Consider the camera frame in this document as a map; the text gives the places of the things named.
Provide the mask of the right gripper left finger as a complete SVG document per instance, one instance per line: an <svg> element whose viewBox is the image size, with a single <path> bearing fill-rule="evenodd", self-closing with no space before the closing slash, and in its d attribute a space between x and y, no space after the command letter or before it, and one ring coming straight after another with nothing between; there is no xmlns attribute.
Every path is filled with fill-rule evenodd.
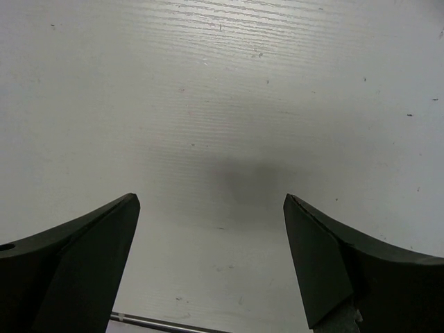
<svg viewBox="0 0 444 333"><path fill-rule="evenodd" d="M105 332L139 212L126 194L1 245L1 331Z"/></svg>

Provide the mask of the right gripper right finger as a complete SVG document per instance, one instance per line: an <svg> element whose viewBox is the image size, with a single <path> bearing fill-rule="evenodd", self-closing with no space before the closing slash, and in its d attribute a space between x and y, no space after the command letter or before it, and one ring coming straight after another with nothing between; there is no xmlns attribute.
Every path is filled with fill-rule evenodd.
<svg viewBox="0 0 444 333"><path fill-rule="evenodd" d="M283 210L312 331L443 331L441 257L371 237L291 194Z"/></svg>

